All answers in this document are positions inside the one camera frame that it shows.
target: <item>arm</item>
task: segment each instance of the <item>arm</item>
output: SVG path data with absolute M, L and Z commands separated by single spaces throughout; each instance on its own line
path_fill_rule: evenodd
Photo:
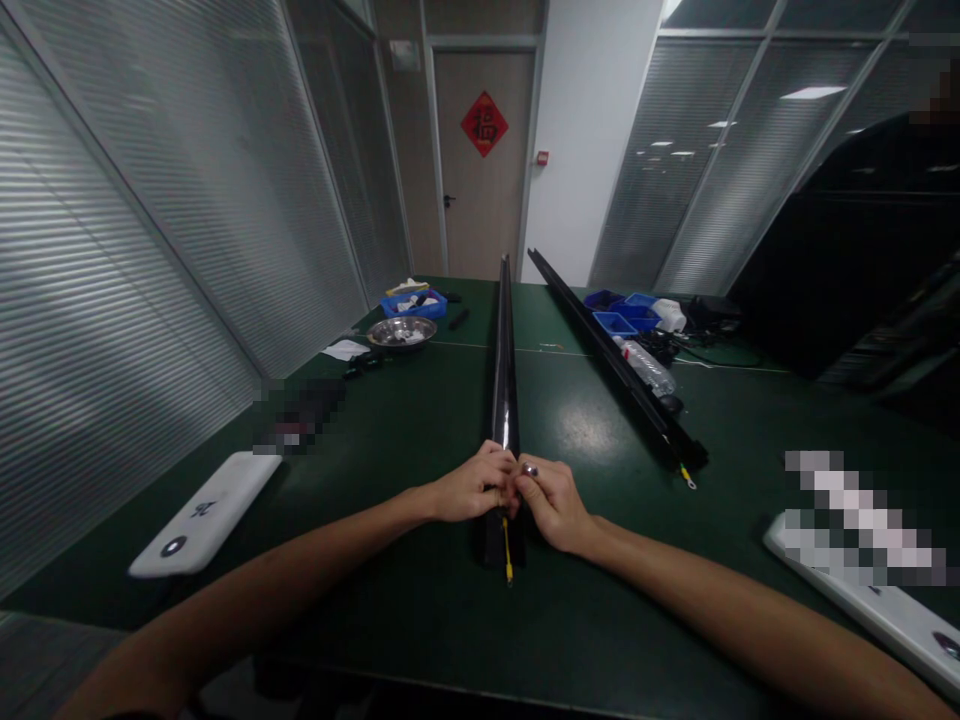
M 623 578 L 773 687 L 839 718 L 956 720 L 866 640 L 729 568 L 591 516 L 569 467 L 524 461 L 539 474 L 515 484 L 551 545 Z
M 505 502 L 500 489 L 514 465 L 512 454 L 488 440 L 436 482 L 254 558 L 124 640 L 57 717 L 139 710 L 175 718 L 211 677 L 276 635 L 404 533 L 430 520 L 478 517 Z

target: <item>long black tube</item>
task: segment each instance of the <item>long black tube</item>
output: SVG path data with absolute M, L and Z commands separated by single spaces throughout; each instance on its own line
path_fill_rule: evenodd
M 520 456 L 520 422 L 517 416 L 517 372 L 513 347 L 513 299 L 510 256 L 500 258 L 500 300 L 497 303 L 497 350 L 493 375 L 493 432 L 504 450 Z
M 520 456 L 520 419 L 517 414 L 517 372 L 513 345 L 513 300 L 510 282 L 510 256 L 500 258 L 500 293 L 497 303 L 497 347 L 494 355 L 493 412 L 490 437 L 505 450 Z M 483 529 L 483 564 L 506 566 L 506 545 L 503 535 L 503 511 L 491 510 L 481 519 Z M 523 515 L 508 521 L 510 559 L 516 567 L 526 565 L 526 543 L 523 537 Z
M 619 379 L 624 390 L 643 412 L 649 422 L 649 432 L 645 434 L 660 457 L 668 462 L 672 459 L 673 462 L 683 464 L 688 470 L 698 470 L 706 465 L 706 449 L 687 435 L 647 384 L 637 377 L 634 369 L 620 354 L 617 344 L 597 325 L 590 310 L 573 294 L 543 255 L 537 250 L 529 250 L 528 254 L 533 264 L 537 266 L 537 270 L 543 275 L 543 279 L 547 281 L 554 299 L 567 319 L 603 358 L 604 364 Z

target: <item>white device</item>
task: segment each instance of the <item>white device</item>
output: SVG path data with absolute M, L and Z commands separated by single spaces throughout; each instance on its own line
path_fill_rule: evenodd
M 250 451 L 228 457 L 127 572 L 137 578 L 155 578 L 203 570 L 280 461 L 279 455 Z
M 893 654 L 951 700 L 960 702 L 960 632 L 898 587 L 854 585 L 786 554 L 786 513 L 764 536 L 766 546 L 863 625 Z
M 660 298 L 650 307 L 660 316 L 660 322 L 657 323 L 660 330 L 664 332 L 683 332 L 683 328 L 687 326 L 687 317 L 683 314 L 680 303 L 676 300 Z

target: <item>stainless steel bowl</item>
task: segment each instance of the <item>stainless steel bowl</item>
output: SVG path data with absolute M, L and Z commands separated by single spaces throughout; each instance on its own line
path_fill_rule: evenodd
M 407 341 L 410 333 L 420 332 L 423 340 Z M 399 318 L 387 318 L 367 330 L 367 340 L 377 347 L 394 352 L 406 352 L 422 348 L 437 334 L 437 324 L 428 318 L 406 315 Z

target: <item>pixelated blur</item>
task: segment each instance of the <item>pixelated blur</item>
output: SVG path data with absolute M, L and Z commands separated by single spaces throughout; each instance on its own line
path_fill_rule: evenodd
M 256 455 L 304 455 L 346 394 L 343 380 L 268 381 L 261 385 L 254 411 L 260 426 L 253 438 Z
M 845 470 L 842 452 L 790 451 L 784 465 L 799 476 L 801 490 L 813 493 L 815 508 L 786 511 L 788 558 L 856 585 L 957 584 L 956 569 L 947 567 L 944 548 L 932 547 L 930 531 L 905 527 L 904 511 L 885 507 L 886 493 L 863 487 L 860 472 Z M 830 526 L 817 527 L 817 517 L 829 518 Z M 857 547 L 846 545 L 851 535 Z

